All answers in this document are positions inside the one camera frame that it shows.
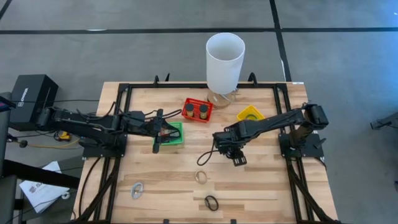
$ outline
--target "gray floor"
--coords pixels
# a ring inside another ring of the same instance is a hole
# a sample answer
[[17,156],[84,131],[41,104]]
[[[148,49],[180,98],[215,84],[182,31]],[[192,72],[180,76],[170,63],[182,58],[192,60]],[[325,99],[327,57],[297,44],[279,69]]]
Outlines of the gray floor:
[[[398,27],[393,0],[276,0],[282,27]],[[260,0],[13,0],[0,29],[134,29],[272,27]],[[205,80],[204,45],[212,34],[0,35],[0,90],[20,74],[45,73],[61,87],[58,99],[98,99],[105,81]],[[241,79],[282,81],[274,33],[240,33],[246,43]],[[398,132],[369,123],[398,111],[398,33],[284,33],[293,81],[324,106],[321,132],[339,218],[348,223],[396,223]],[[96,103],[63,103],[95,111]],[[53,144],[47,137],[32,142]],[[6,157],[39,166],[81,154],[7,147]],[[67,213],[32,223],[67,219]]]

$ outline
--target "red plastic basket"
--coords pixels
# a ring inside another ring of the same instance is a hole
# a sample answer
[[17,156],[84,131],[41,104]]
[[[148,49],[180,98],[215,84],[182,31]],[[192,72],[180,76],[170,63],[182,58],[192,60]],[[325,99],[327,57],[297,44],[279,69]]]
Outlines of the red plastic basket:
[[[187,105],[189,103],[193,104],[193,117],[187,116],[187,112],[185,111],[185,105]],[[200,105],[206,105],[207,107],[209,107],[209,110],[207,111],[206,119],[200,119],[200,111],[199,111]],[[212,110],[213,110],[213,104],[210,102],[187,98],[185,100],[184,107],[182,109],[182,116],[187,119],[206,123],[206,122],[209,122],[209,120],[210,120]]]

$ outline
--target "black cable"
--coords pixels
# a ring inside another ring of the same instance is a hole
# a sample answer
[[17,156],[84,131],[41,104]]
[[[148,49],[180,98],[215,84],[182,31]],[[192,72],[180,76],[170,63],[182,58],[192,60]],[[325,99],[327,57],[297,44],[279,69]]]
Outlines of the black cable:
[[[216,208],[211,207],[209,198],[216,202]],[[213,212],[218,210],[218,201],[214,196],[209,195],[209,196],[205,197],[205,205],[208,209],[210,209]]]
[[60,136],[58,135],[59,133],[60,133],[60,130],[58,130],[58,131],[56,131],[56,132],[54,133],[54,135],[52,136],[52,137],[54,138],[54,140],[58,141],[57,138],[60,137]]
[[108,134],[119,134],[119,133],[123,133],[123,130],[118,130],[118,131],[110,131],[108,132]]
[[393,125],[391,125],[391,124],[383,124],[383,123],[381,123],[380,122],[380,120],[376,120],[379,124],[381,124],[381,125],[385,125],[385,126],[388,126],[388,127],[390,127],[390,128],[397,128],[398,129],[398,127],[395,127],[395,126],[393,126]]
[[44,149],[77,150],[77,149],[84,149],[84,147],[73,147],[73,148],[45,147]]
[[[210,160],[211,155],[213,155],[213,152],[219,152],[219,150],[213,150],[213,149],[214,149],[214,145],[215,145],[215,142],[213,141],[213,146],[211,147],[211,150],[208,151],[208,152],[203,153],[203,154],[198,158],[198,160],[197,160],[198,166],[203,166],[203,165],[205,165],[205,164]],[[209,157],[207,158],[207,160],[206,160],[204,163],[200,164],[200,163],[199,163],[199,160],[200,160],[203,156],[205,156],[205,155],[207,155],[207,154],[209,154],[209,153],[210,153],[210,155],[209,155]]]
[[73,168],[67,168],[67,169],[62,169],[62,170],[55,170],[54,172],[58,172],[58,171],[67,171],[67,170],[74,170],[74,169],[82,169],[83,167],[73,167]]
[[150,114],[153,113],[153,112],[157,112],[157,110],[153,110],[152,112],[146,113],[146,114],[144,114],[144,115],[145,115],[145,116],[148,116],[148,115],[150,115]]
[[100,157],[97,158],[97,160],[95,160],[93,165],[90,167],[90,169],[89,169],[89,171],[87,173],[86,179],[85,179],[85,181],[83,183],[83,187],[81,188],[81,194],[80,194],[80,199],[79,199],[79,217],[81,216],[81,202],[83,201],[83,194],[85,192],[85,187],[86,187],[86,184],[87,184],[88,177],[90,176],[91,171],[93,171],[95,164],[97,164],[97,162],[100,161],[100,159],[101,159]]
[[10,223],[10,222],[12,223],[12,221],[13,221],[15,218],[19,217],[20,215],[23,215],[23,214],[25,214],[25,213],[27,213],[27,212],[32,211],[33,209],[35,209],[35,208],[38,207],[39,205],[42,205],[42,204],[44,204],[44,203],[49,203],[49,202],[55,201],[55,200],[58,199],[58,198],[59,198],[59,197],[57,197],[57,198],[55,198],[55,199],[53,199],[53,200],[49,200],[49,201],[46,201],[46,202],[39,203],[38,205],[34,206],[33,208],[31,208],[31,209],[29,209],[29,210],[26,210],[26,211],[22,212],[21,214],[18,214],[18,215],[16,215],[16,216],[12,217],[10,220],[8,220],[7,222],[5,222],[4,224]]
[[11,101],[14,103],[24,102],[24,103],[58,103],[58,102],[71,102],[71,101],[84,101],[84,102],[98,102],[99,100],[53,100],[53,101]]
[[38,134],[42,134],[42,135],[44,135],[44,136],[47,136],[47,137],[50,137],[50,138],[52,138],[52,136],[48,136],[48,135],[47,135],[47,133],[40,133],[39,131],[34,131],[34,132],[36,132],[36,133],[38,133]]
[[82,116],[83,118],[85,118],[85,119],[88,120],[88,121],[99,121],[99,120],[101,120],[101,119],[104,119],[105,117],[107,117],[107,116],[111,113],[111,111],[112,111],[113,107],[115,106],[115,104],[116,104],[116,102],[114,101],[114,102],[112,103],[112,106],[111,106],[111,108],[109,109],[109,111],[108,111],[104,116],[102,116],[102,117],[94,117],[94,118],[91,118],[90,116],[85,116],[83,113],[81,113],[81,112],[79,111],[79,109],[76,109],[76,111],[77,111],[77,113],[78,113],[80,116]]
[[322,165],[325,167],[325,170],[328,170],[328,168],[326,167],[325,162],[323,162],[321,158],[319,158],[319,157],[314,157],[314,158],[315,158],[316,160],[318,160],[320,163],[322,163]]
[[72,209],[72,214],[73,214],[73,220],[76,220],[76,213],[75,211],[73,211],[73,209]]
[[97,113],[97,112],[94,111],[94,112],[90,112],[90,113],[87,113],[87,114],[88,114],[89,116],[91,116],[91,115],[95,116],[96,113]]
[[[174,117],[174,116],[180,114],[181,111],[182,111],[181,109],[178,109],[178,110],[175,110],[175,111],[173,111],[173,112],[170,112],[170,113],[167,113],[167,114],[163,114],[163,115],[162,115],[162,118],[163,118],[163,119],[172,118],[172,117]],[[156,118],[156,116],[151,116],[151,117],[148,117],[148,118],[145,118],[145,119],[152,119],[152,118]]]
[[46,134],[51,134],[54,133],[54,131],[49,131],[47,133],[40,133],[40,134],[33,134],[33,135],[27,135],[27,136],[14,136],[15,138],[28,138],[28,137],[36,137],[36,136],[42,136]]

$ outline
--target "yellow plastic container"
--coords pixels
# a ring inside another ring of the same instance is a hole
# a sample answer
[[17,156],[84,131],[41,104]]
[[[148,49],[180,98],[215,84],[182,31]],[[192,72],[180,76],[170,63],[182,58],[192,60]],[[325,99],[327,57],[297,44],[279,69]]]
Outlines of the yellow plastic container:
[[244,119],[251,119],[257,121],[266,118],[253,105],[250,105],[244,110],[242,110],[242,112],[240,112],[236,117],[240,121]]

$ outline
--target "wooden tabletop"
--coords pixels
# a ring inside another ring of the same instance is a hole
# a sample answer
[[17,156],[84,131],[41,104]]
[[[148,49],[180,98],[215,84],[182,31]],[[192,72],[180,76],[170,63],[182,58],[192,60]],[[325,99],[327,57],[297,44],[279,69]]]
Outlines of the wooden tabletop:
[[[104,84],[98,114],[105,114],[116,100],[118,85],[118,82]],[[292,108],[308,101],[302,83],[287,83],[287,86]],[[164,113],[169,113],[182,108],[187,97],[204,100],[206,95],[207,90],[199,88],[134,89],[130,110],[148,113],[163,108]],[[279,130],[264,133],[244,147],[248,161],[245,166],[235,167],[232,160],[218,153],[203,167],[197,166],[198,157],[211,149],[211,134],[237,122],[236,115],[248,105],[254,105],[265,117],[277,114],[271,89],[239,89],[236,101],[225,109],[214,110],[209,123],[190,121],[181,115],[168,119],[168,122],[183,122],[182,145],[161,146],[160,152],[153,154],[152,138],[130,135],[126,154],[121,159],[112,223],[162,223],[163,219],[171,223],[229,223],[231,219],[237,219],[238,223],[295,223],[286,163],[277,140]],[[77,198],[95,160],[90,158],[85,162]],[[88,179],[83,209],[98,192],[103,161],[97,163]],[[304,158],[303,163],[310,193],[326,214],[337,219],[325,168],[312,158]],[[207,175],[204,185],[195,181],[195,172],[199,170]],[[133,200],[130,189],[136,182],[144,184],[144,193]],[[218,211],[205,207],[207,195],[217,198]],[[301,194],[299,197],[306,218]],[[108,194],[104,199],[102,218]],[[74,211],[78,213],[78,200]]]

